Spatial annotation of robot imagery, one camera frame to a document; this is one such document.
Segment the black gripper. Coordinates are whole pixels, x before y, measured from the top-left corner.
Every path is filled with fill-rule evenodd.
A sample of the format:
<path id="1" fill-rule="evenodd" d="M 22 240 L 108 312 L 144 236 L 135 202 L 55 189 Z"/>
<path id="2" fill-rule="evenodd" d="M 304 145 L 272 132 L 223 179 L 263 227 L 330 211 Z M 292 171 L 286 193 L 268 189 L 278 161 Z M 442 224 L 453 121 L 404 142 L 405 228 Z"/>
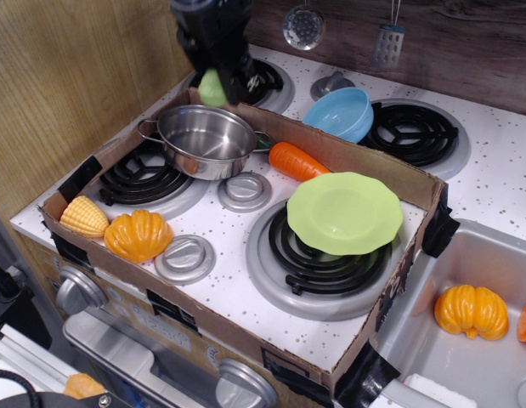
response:
<path id="1" fill-rule="evenodd" d="M 178 43 L 195 71 L 204 76 L 216 69 L 231 105 L 253 94 L 259 77 L 245 37 L 252 2 L 171 1 L 170 9 L 178 23 Z"/>

